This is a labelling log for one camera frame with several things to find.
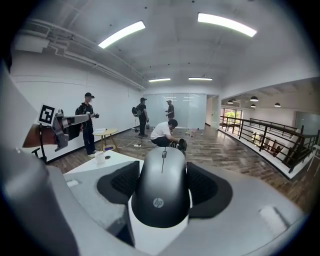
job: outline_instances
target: backpack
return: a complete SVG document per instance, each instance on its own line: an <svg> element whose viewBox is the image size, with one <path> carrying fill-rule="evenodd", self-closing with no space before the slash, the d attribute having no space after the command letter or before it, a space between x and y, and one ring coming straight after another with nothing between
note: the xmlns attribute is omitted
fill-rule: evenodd
<svg viewBox="0 0 320 256"><path fill-rule="evenodd" d="M186 142L186 140L184 138L181 138L179 140L179 143L171 142L169 147L172 147L172 148L175 148L177 150L180 150L184 154L184 156L186 156L187 142Z"/></svg>
<svg viewBox="0 0 320 256"><path fill-rule="evenodd" d="M139 104L138 106L136 106L136 107L133 107L132 110L131 110L132 114L133 114L135 117L139 117L139 116L141 116L141 114L142 114L142 112L141 112L141 110L140 110L141 104L142 104L142 103L140 103L140 104Z"/></svg>
<svg viewBox="0 0 320 256"><path fill-rule="evenodd" d="M76 116L78 115L85 115L86 114L86 108L85 108L85 104L84 103L81 103L81 105L75 110L74 114Z"/></svg>

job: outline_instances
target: black cap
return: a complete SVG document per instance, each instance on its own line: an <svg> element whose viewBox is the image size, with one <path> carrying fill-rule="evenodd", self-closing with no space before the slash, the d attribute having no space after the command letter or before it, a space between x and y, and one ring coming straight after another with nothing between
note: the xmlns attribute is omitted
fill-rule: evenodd
<svg viewBox="0 0 320 256"><path fill-rule="evenodd" d="M91 99L95 98L95 96L93 96L90 92L87 92L84 96L85 97L91 97Z"/></svg>

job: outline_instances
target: black computer mouse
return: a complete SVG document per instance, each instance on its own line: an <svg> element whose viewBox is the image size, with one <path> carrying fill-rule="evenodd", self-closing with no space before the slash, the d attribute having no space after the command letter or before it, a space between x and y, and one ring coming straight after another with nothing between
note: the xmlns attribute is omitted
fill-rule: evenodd
<svg viewBox="0 0 320 256"><path fill-rule="evenodd" d="M185 219L190 209L186 159L172 147L158 147L145 157L132 195L131 207L143 224L170 228Z"/></svg>

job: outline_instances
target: ceiling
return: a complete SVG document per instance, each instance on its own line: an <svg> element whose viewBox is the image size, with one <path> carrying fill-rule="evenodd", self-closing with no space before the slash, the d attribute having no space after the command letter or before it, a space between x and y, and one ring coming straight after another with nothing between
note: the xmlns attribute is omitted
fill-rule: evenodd
<svg viewBox="0 0 320 256"><path fill-rule="evenodd" d="M198 83L221 85L255 37L277 22L261 2L51 0L30 15L21 33L49 40L50 47L44 51L62 56L72 53L74 59L85 57L92 60L93 68L112 70L126 77L129 84L144 88L151 86L149 79L171 78L164 83L181 85L192 83L188 77L203 75L213 80ZM249 37L222 26L199 23L199 12L238 21L257 30L257 34ZM110 35L140 20L145 29L106 49L98 47Z"/></svg>
<svg viewBox="0 0 320 256"><path fill-rule="evenodd" d="M229 100L234 101L234 106L239 107L239 102L242 102L244 107L250 107L254 102L250 101L252 96L258 97L258 99L270 98L277 94L288 93L320 93L320 77L313 77L308 79L302 79L299 81L286 82L282 84L272 85L258 90L248 91L246 93L226 98L222 100L222 105L226 105Z"/></svg>

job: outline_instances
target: wooden table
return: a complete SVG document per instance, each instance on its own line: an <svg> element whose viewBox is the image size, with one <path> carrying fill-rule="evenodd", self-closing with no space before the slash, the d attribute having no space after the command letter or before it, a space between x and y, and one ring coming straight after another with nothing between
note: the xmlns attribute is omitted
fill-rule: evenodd
<svg viewBox="0 0 320 256"><path fill-rule="evenodd" d="M116 151L118 152L118 153L120 153L119 152L119 149L118 149L118 147L117 147L117 144L115 143L115 140L114 140L114 138L112 137L112 134L115 134L116 132L118 131L118 129L116 129L116 128L111 128L111 129L107 129L107 130L104 130L104 131L101 131L101 132L94 132L93 133L93 135L94 136L101 136L101 151L105 151L104 150L104 142L105 142L105 147L108 147L108 146L112 146L113 148L115 148L116 149ZM107 145L107 142L106 142L106 135L110 135L110 138L111 138L111 140L112 140L112 142L113 142L113 145Z"/></svg>

